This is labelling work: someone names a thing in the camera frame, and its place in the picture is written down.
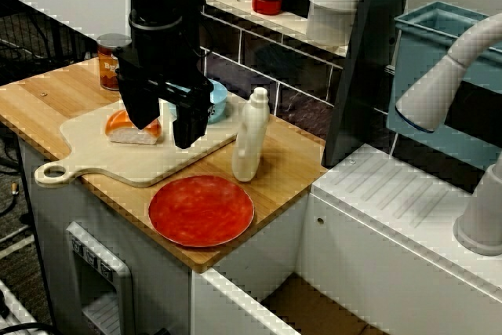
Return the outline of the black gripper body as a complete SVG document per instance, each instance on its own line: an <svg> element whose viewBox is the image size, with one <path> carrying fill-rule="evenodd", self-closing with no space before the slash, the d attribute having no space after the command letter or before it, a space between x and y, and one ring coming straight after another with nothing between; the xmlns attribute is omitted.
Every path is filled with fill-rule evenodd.
<svg viewBox="0 0 502 335"><path fill-rule="evenodd" d="M148 80L155 85L158 102L197 109L213 104L213 84L197 68L199 56L183 32L134 28L132 42L113 54L118 58L117 77Z"/></svg>

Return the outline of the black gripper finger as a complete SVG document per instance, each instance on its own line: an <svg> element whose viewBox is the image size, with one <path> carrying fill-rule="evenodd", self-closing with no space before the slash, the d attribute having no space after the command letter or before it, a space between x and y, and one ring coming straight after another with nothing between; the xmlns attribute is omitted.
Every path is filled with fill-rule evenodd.
<svg viewBox="0 0 502 335"><path fill-rule="evenodd" d="M119 92L129 119L138 129L145 129L160 116L155 85L146 79L118 77Z"/></svg>
<svg viewBox="0 0 502 335"><path fill-rule="evenodd" d="M203 106L202 109L176 106L173 136L177 147L187 149L206 133L206 127L213 113L213 108L214 104Z"/></svg>

